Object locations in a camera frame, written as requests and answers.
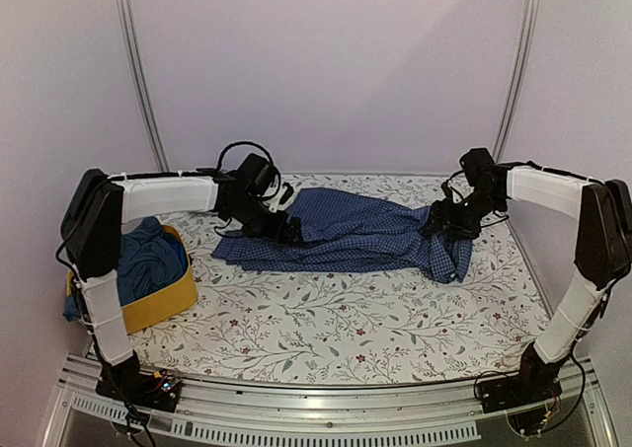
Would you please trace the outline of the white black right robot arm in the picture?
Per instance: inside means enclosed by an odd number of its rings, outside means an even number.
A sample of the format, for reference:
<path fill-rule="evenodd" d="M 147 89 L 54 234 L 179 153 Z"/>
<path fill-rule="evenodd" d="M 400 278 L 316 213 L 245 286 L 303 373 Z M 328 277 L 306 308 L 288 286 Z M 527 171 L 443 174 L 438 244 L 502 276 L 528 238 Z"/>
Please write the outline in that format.
<path fill-rule="evenodd" d="M 465 165 L 472 188 L 455 201 L 447 190 L 435 201 L 422 227 L 425 236 L 475 240 L 482 220 L 526 202 L 576 222 L 574 273 L 545 331 L 531 345 L 538 364 L 566 360 L 575 343 L 602 316 L 613 286 L 631 270 L 631 192 L 622 180 L 591 177 L 538 166 L 533 162 Z"/>

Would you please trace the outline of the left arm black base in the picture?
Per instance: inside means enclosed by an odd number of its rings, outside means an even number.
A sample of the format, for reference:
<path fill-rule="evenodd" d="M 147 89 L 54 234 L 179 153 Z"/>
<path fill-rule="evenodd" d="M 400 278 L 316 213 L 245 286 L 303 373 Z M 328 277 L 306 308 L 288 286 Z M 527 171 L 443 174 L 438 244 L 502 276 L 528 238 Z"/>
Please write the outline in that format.
<path fill-rule="evenodd" d="M 136 407 L 175 412 L 181 394 L 181 379 L 165 370 L 141 372 L 131 365 L 104 367 L 96 393 Z"/>

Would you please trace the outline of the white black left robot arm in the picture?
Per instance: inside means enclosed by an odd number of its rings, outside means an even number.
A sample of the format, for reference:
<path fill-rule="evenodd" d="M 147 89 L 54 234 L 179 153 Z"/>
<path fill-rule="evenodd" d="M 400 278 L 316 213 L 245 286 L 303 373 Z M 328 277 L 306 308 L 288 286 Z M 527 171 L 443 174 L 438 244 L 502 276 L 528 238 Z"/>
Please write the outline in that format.
<path fill-rule="evenodd" d="M 257 191 L 251 180 L 214 170 L 109 176 L 90 169 L 83 174 L 62 219 L 61 248 L 76 272 L 95 345 L 115 366 L 108 383 L 125 401 L 139 401 L 147 383 L 124 364 L 134 351 L 117 290 L 122 225 L 161 214 L 211 211 L 239 222 L 247 237 L 301 243 L 299 218 L 270 210 Z"/>

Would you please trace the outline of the blue checkered shirt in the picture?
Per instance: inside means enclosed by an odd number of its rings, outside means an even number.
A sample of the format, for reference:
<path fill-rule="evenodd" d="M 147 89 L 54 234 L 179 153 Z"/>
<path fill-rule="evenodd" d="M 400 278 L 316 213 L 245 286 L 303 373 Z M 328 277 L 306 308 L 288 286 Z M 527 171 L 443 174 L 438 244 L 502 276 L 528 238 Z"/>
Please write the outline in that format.
<path fill-rule="evenodd" d="M 442 231 L 424 232 L 428 206 L 399 203 L 338 189 L 303 189 L 288 207 L 301 221 L 302 242 L 289 246 L 235 232 L 212 256 L 248 271 L 366 273 L 417 268 L 447 284 L 464 280 L 472 243 Z"/>

